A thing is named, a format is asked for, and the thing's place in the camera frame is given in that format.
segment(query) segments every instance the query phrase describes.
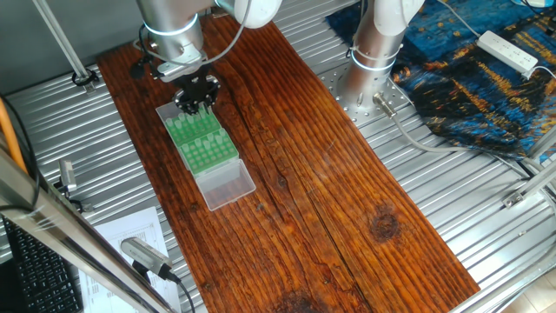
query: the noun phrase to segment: black keyboard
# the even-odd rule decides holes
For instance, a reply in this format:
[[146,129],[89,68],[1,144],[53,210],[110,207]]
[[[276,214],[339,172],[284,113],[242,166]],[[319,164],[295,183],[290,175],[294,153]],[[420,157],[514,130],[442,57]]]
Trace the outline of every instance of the black keyboard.
[[3,218],[3,224],[29,312],[81,311],[69,264],[10,220]]

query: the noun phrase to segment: wooden plank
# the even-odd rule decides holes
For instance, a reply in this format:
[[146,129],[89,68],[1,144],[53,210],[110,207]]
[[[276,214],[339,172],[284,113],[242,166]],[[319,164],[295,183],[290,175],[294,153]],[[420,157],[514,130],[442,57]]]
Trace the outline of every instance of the wooden plank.
[[[204,20],[209,55],[238,25]],[[215,64],[215,113],[257,190],[210,212],[155,108],[171,84],[99,67],[211,312],[446,312],[479,290],[323,84],[270,24]]]

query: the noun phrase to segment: plastic lid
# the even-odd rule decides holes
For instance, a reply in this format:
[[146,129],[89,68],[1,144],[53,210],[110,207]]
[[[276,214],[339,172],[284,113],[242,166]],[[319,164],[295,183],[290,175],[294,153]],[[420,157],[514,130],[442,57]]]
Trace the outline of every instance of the plastic lid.
[[228,203],[234,203],[256,189],[255,183],[241,159],[197,177],[195,180],[211,211],[220,209]]

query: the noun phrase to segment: blue patterned cloth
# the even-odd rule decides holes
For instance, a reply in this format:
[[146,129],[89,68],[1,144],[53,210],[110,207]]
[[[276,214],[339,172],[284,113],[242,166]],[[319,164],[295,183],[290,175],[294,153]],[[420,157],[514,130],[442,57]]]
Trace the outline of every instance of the blue patterned cloth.
[[[548,17],[504,0],[448,3],[480,34],[490,30],[537,57],[538,65],[556,68],[556,39],[545,33]],[[552,9],[545,13],[553,14]],[[351,44],[359,16],[355,4],[327,20]],[[409,24],[394,80],[434,134],[454,145],[521,159],[556,124],[556,81],[544,71],[523,81],[478,48],[476,39],[450,10],[428,0]]]

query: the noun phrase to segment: power strip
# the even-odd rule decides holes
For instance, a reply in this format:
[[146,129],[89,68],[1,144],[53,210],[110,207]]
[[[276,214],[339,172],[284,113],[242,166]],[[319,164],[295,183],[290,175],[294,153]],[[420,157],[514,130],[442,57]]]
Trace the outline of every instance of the power strip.
[[539,61],[490,30],[477,40],[477,45],[527,78],[531,76],[533,67]]

